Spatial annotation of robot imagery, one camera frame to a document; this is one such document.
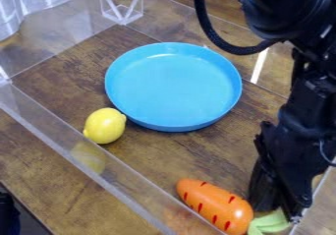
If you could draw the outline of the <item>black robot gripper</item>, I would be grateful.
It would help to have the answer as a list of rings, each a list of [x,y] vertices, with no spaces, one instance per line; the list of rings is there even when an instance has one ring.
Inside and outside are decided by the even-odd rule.
[[[255,146],[259,158],[250,180],[248,202],[258,212],[282,206],[287,220],[300,221],[303,211],[312,205],[312,179],[328,166],[319,151],[319,139],[264,121]]]

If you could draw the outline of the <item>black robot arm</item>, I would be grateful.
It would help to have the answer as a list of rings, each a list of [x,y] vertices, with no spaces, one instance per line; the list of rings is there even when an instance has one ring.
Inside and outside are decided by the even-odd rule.
[[[336,158],[336,0],[242,0],[264,45],[294,45],[292,88],[279,123],[264,122],[250,202],[290,221],[312,205],[312,179]]]

